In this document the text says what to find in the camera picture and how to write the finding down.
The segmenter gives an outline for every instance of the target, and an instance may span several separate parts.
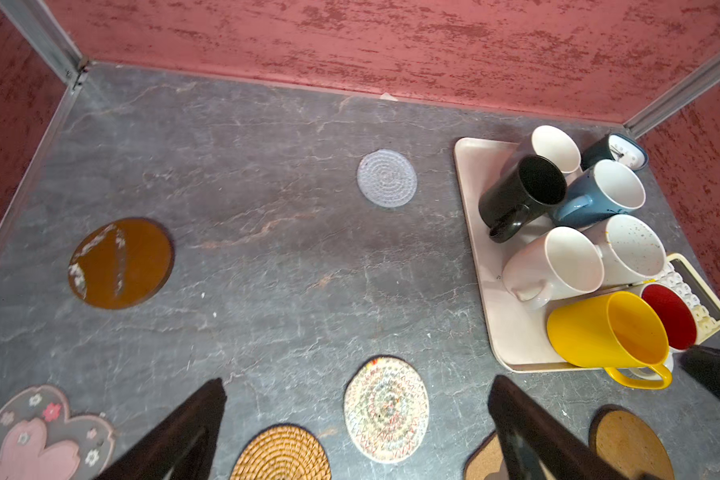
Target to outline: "pink textured wall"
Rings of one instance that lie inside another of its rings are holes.
[[[640,138],[720,297],[720,84]]]
[[[64,84],[0,11],[0,220],[63,93]]]
[[[720,0],[48,0],[97,60],[623,122],[720,51]]]

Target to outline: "white tray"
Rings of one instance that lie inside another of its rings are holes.
[[[516,148],[517,144],[503,141],[462,138],[456,142],[453,149],[490,348],[493,349],[496,359],[513,372],[592,370],[563,360],[552,348],[546,335],[548,314],[558,306],[579,301],[584,297],[556,300],[549,302],[544,308],[527,310],[504,289],[501,282],[501,271],[508,259],[554,227],[552,221],[544,215],[525,225],[504,244],[496,244],[488,237],[488,227],[480,218],[477,204],[480,195],[499,179],[504,163]],[[575,180],[580,174],[580,169],[570,174],[568,182]]]

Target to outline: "cherry blossom coaster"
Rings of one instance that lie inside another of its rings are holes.
[[[366,363],[344,394],[349,436],[365,456],[396,463],[416,451],[427,433],[429,398],[412,366],[382,356]]]
[[[30,387],[0,409],[0,480],[90,480],[114,447],[112,426],[93,415],[70,418],[56,387]]]

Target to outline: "black mug handle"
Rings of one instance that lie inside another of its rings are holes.
[[[503,244],[516,234],[520,227],[525,225],[530,215],[527,205],[517,205],[508,213],[499,218],[493,228],[490,229],[490,240],[497,244]]]

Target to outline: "blue mug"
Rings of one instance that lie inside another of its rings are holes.
[[[582,228],[616,214],[631,214],[645,203],[645,188],[631,168],[602,160],[568,186],[560,206],[549,211],[557,226]]]

